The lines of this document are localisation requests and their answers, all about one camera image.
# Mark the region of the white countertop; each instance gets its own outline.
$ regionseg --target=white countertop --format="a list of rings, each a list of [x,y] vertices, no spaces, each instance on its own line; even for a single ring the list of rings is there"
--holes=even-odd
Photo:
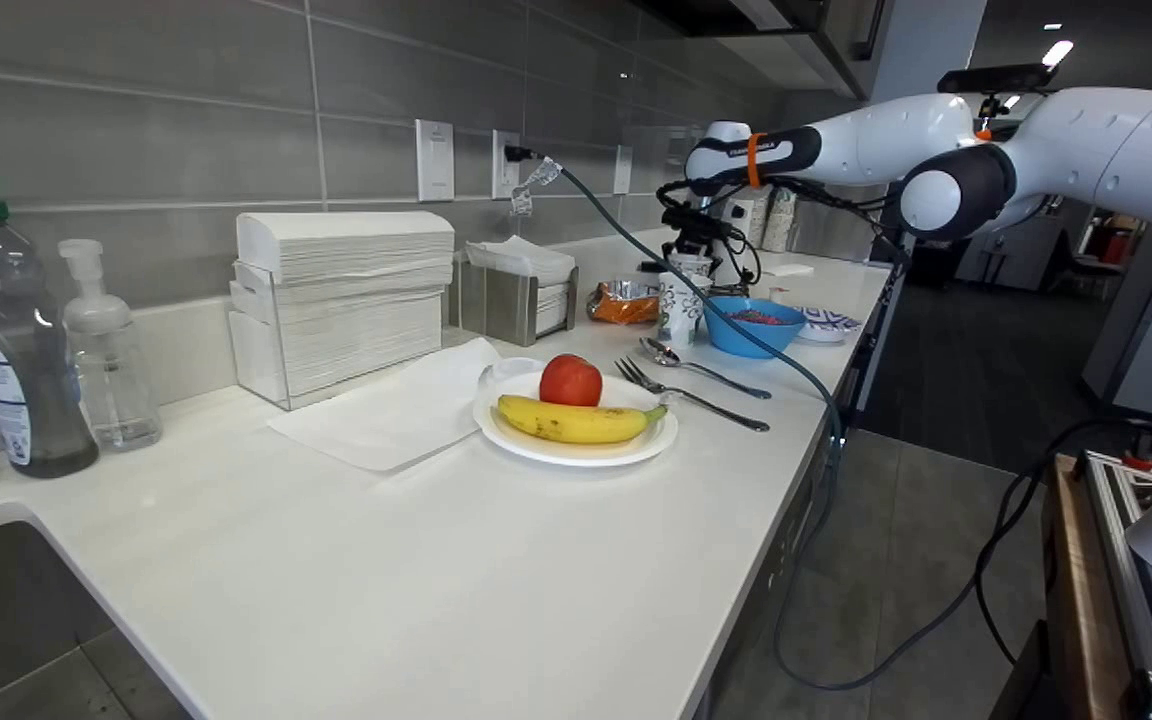
[[[867,319],[885,268],[812,268],[773,285],[788,305]],[[528,354],[613,366],[639,334],[581,322]],[[853,348],[794,354],[836,389]],[[682,716],[824,422],[794,366],[714,348],[697,361],[775,399],[655,377],[773,433],[671,404],[678,448],[638,468],[544,468],[474,435],[367,475],[275,435],[275,407],[221,389],[171,404],[158,448],[66,478],[20,478],[0,459],[0,520],[39,524],[205,716]]]

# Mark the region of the plastic bottle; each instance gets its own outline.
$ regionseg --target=plastic bottle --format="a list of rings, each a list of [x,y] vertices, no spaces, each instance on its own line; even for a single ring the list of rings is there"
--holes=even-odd
[[[132,313],[122,296],[105,291],[102,240],[60,240],[60,254],[81,286],[66,305],[66,328],[90,429],[105,452],[146,448],[163,435],[163,422]]]
[[[81,396],[54,317],[36,247],[9,232],[0,200],[0,435],[25,475],[67,475],[95,462]]]

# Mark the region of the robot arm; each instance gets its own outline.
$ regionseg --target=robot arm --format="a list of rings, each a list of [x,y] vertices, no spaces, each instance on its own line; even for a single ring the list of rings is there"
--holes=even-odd
[[[717,123],[690,157],[701,197],[782,180],[902,184],[915,234],[1009,227],[1049,197],[1152,219],[1152,92],[1055,92],[1003,143],[976,141],[961,96],[905,96],[775,135]]]

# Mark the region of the yellow banana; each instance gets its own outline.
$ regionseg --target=yellow banana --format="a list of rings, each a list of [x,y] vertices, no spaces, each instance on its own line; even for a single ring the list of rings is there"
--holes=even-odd
[[[501,396],[495,415],[540,441],[558,444],[629,444],[655,429],[665,404],[655,407],[576,407],[576,404],[540,404],[534,396]]]

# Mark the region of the blue bowl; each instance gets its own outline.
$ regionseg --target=blue bowl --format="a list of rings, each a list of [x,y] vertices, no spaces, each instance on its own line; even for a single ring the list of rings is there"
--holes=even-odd
[[[806,313],[773,305],[773,298],[754,298],[754,296],[714,296],[714,305],[703,308],[703,330],[708,342],[732,354],[754,354],[754,361],[770,361],[773,353],[757,348],[748,334],[739,334],[730,319],[736,319],[743,330],[754,330],[757,338],[764,338],[770,348],[786,353],[788,338],[797,338],[806,330]]]

